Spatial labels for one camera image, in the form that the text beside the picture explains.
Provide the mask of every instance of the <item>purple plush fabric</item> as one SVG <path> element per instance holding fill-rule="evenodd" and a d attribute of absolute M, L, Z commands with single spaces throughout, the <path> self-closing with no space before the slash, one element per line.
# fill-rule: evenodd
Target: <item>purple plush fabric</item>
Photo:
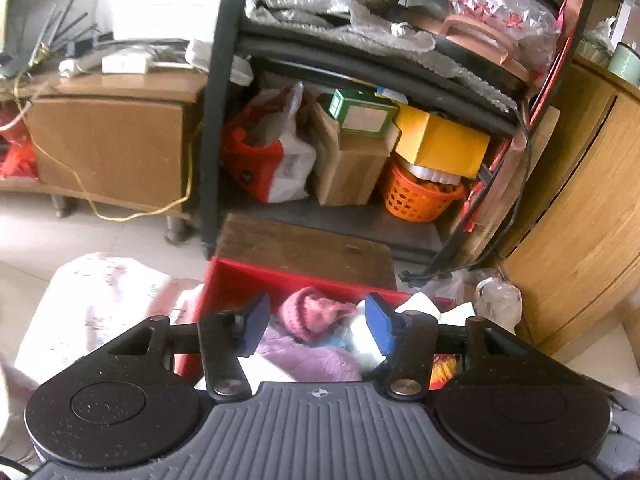
<path fill-rule="evenodd" d="M 359 381 L 360 372 L 354 357 L 342 348 L 310 348 L 280 334 L 272 326 L 264 331 L 258 354 L 282 368 L 301 383 Z"/>

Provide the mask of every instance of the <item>green can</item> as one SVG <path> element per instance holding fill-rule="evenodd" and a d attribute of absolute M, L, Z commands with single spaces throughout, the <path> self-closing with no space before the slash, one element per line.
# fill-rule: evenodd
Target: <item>green can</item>
<path fill-rule="evenodd" d="M 640 56 L 626 43 L 618 44 L 608 70 L 634 86 L 640 84 Z"/>

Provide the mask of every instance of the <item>brown handle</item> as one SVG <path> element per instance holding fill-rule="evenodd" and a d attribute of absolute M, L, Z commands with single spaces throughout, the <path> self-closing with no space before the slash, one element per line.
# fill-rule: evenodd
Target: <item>brown handle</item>
<path fill-rule="evenodd" d="M 513 59 L 513 53 L 516 50 L 516 44 L 510 38 L 507 38 L 501 32 L 498 32 L 493 27 L 486 25 L 485 23 L 478 22 L 473 18 L 467 18 L 466 16 L 458 16 L 456 14 L 450 14 L 444 20 L 442 27 L 440 28 L 440 35 L 447 37 L 449 29 L 456 28 L 461 32 L 464 32 L 464 28 L 471 28 L 481 32 L 485 36 L 488 36 L 494 40 L 498 46 L 503 50 L 502 57 L 500 58 L 500 64 L 506 63 L 508 60 Z"/>

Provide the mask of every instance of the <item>green box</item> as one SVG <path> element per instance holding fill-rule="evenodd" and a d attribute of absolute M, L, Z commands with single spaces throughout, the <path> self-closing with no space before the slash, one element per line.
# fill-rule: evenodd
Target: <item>green box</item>
<path fill-rule="evenodd" d="M 398 106 L 386 97 L 336 90 L 327 111 L 345 133 L 384 137 Z"/>

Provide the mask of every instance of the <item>gray ribbed surface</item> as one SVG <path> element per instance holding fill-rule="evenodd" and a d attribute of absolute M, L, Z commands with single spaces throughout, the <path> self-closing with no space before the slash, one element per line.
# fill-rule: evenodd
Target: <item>gray ribbed surface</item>
<path fill-rule="evenodd" d="M 321 388 L 325 395 L 312 394 Z M 253 399 L 212 410 L 200 432 L 162 460 L 121 472 L 47 463 L 36 480 L 597 479 L 587 467 L 519 475 L 452 449 L 424 410 L 367 383 L 266 383 Z"/>

